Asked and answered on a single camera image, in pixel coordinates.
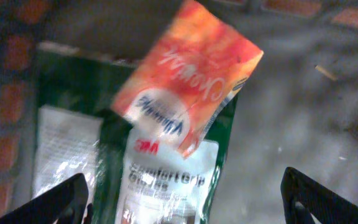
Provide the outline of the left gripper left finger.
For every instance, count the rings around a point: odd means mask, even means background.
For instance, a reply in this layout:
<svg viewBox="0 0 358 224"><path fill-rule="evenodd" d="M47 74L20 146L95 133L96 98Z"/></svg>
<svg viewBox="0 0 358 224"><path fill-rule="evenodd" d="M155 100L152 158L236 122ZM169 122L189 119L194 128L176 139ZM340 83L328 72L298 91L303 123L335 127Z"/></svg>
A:
<svg viewBox="0 0 358 224"><path fill-rule="evenodd" d="M0 224L91 224L93 204L88 196L85 176L77 173L2 216Z"/></svg>

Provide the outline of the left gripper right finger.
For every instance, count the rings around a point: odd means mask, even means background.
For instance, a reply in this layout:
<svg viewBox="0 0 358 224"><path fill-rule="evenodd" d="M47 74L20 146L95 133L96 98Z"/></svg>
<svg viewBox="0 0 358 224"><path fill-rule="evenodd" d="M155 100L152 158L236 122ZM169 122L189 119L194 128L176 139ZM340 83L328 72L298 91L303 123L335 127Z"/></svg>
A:
<svg viewBox="0 0 358 224"><path fill-rule="evenodd" d="M280 190L287 223L358 223L358 206L293 167L285 169Z"/></svg>

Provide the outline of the green 3M gloves package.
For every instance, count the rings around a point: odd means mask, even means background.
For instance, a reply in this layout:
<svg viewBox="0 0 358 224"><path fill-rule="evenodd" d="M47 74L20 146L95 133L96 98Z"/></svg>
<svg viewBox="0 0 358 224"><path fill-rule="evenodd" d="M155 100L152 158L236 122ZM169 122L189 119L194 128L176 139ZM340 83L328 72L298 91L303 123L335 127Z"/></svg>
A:
<svg viewBox="0 0 358 224"><path fill-rule="evenodd" d="M134 66L53 42L38 47L39 146L33 195L84 175L92 223L208 223L236 100L219 107L189 158L109 109Z"/></svg>

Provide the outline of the orange tissue packet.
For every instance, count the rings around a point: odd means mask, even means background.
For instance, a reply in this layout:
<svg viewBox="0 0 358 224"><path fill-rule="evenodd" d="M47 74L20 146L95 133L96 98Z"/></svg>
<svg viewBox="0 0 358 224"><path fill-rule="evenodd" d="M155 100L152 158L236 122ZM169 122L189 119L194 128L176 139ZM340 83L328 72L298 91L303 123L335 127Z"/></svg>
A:
<svg viewBox="0 0 358 224"><path fill-rule="evenodd" d="M188 157L263 54L200 3L184 1L115 94L111 109Z"/></svg>

